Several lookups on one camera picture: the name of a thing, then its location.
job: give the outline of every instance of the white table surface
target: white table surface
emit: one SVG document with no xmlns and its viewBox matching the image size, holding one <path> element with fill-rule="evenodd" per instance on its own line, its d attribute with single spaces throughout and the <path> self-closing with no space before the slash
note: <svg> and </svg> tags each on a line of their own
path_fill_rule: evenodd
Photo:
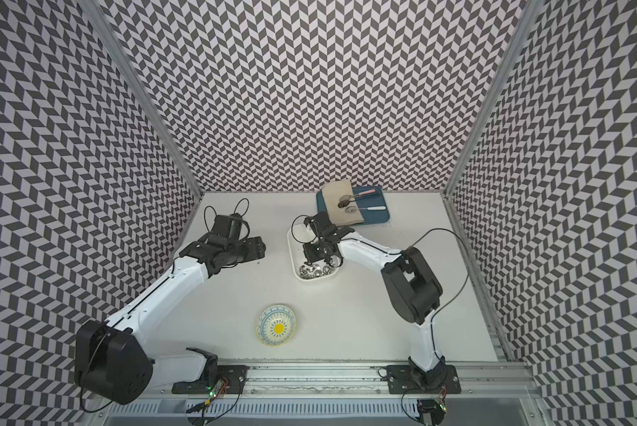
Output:
<svg viewBox="0 0 637 426">
<path fill-rule="evenodd" d="M 385 193 L 391 220 L 355 226 L 365 237 L 406 248 L 430 228 L 450 229 L 438 193 Z M 262 236 L 266 257 L 224 269 L 196 288 L 160 324 L 147 344 L 151 354 L 196 346 L 220 359 L 403 361 L 409 356 L 406 328 L 391 307 L 379 274 L 345 262 L 334 280 L 300 282 L 292 273 L 286 234 L 300 214 L 316 212 L 313 193 L 208 193 L 188 229 L 185 245 L 202 236 L 203 211 L 233 213 L 242 197 L 250 201 L 245 219 L 251 236 Z M 208 212 L 208 223 L 213 214 Z M 443 287 L 442 305 L 460 289 L 466 269 L 452 234 L 436 231 L 417 248 Z M 259 315 L 282 303 L 297 315 L 288 344 L 272 348 L 255 334 Z M 497 361 L 471 284 L 435 318 L 435 343 L 449 362 Z"/>
</svg>

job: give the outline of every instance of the small plate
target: small plate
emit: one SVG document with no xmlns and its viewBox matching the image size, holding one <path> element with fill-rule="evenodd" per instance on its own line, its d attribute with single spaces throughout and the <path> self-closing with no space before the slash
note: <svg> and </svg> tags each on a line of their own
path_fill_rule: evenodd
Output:
<svg viewBox="0 0 637 426">
<path fill-rule="evenodd" d="M 259 315 L 257 338 L 267 346 L 287 343 L 295 334 L 297 319 L 295 313 L 285 305 L 273 305 Z"/>
</svg>

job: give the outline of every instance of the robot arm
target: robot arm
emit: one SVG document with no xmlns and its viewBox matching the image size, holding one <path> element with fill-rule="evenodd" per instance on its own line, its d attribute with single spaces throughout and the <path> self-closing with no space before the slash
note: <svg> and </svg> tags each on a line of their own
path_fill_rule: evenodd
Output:
<svg viewBox="0 0 637 426">
<path fill-rule="evenodd" d="M 340 266 L 345 260 L 352 260 L 382 275 L 392 307 L 411 323 L 409 364 L 416 384 L 419 388 L 435 387 L 439 370 L 435 367 L 444 358 L 432 338 L 432 317 L 439 308 L 442 287 L 420 251 L 415 247 L 394 250 L 366 239 L 352 228 L 338 228 L 326 212 L 307 217 L 304 224 L 309 235 L 316 237 L 304 245 L 309 262 L 325 260 Z"/>
<path fill-rule="evenodd" d="M 393 250 L 374 243 L 352 228 L 338 228 L 322 212 L 305 220 L 317 237 L 304 245 L 308 262 L 325 260 L 340 266 L 352 260 L 380 273 L 395 311 L 411 323 L 409 365 L 420 389 L 438 386 L 441 351 L 433 343 L 432 317 L 442 287 L 415 247 Z M 224 267 L 264 257 L 260 237 L 239 239 L 239 215 L 215 218 L 212 231 L 182 250 L 172 267 L 141 295 L 106 321 L 90 320 L 77 332 L 75 383 L 119 404 L 135 400 L 145 388 L 174 382 L 214 383 L 217 357 L 188 348 L 189 353 L 149 358 L 143 350 L 149 336 L 196 286 Z"/>
<path fill-rule="evenodd" d="M 266 246 L 260 237 L 239 238 L 243 226 L 249 235 L 249 226 L 240 215 L 218 215 L 212 231 L 182 250 L 172 266 L 136 299 L 103 322 L 87 321 L 76 336 L 75 383 L 128 404 L 148 387 L 197 379 L 213 382 L 214 354 L 188 348 L 184 354 L 152 359 L 143 347 L 195 287 L 222 268 L 264 257 Z"/>
</svg>

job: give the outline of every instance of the black and white chevron pattern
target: black and white chevron pattern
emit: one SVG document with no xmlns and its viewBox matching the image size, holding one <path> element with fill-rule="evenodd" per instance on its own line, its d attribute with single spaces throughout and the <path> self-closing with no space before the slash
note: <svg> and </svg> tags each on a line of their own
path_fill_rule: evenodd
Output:
<svg viewBox="0 0 637 426">
<path fill-rule="evenodd" d="M 162 272 L 194 202 L 77 5 L 0 1 L 0 425 L 78 418 L 76 329 Z"/>
<path fill-rule="evenodd" d="M 560 425 L 637 425 L 637 0 L 553 0 L 453 194 Z"/>
<path fill-rule="evenodd" d="M 206 191 L 441 189 L 524 0 L 101 0 Z"/>
</svg>

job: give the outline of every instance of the spoon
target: spoon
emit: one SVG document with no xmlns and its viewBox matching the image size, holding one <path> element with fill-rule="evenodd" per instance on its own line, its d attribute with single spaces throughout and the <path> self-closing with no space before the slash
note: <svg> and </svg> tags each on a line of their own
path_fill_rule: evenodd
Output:
<svg viewBox="0 0 637 426">
<path fill-rule="evenodd" d="M 355 201 L 358 197 L 366 196 L 366 195 L 377 196 L 375 190 L 368 190 L 368 191 L 364 191 L 364 192 L 359 192 L 356 195 L 343 195 L 343 196 L 340 197 L 340 202 L 338 202 L 338 207 L 340 209 L 343 209 L 344 207 L 347 207 L 351 201 Z"/>
</svg>

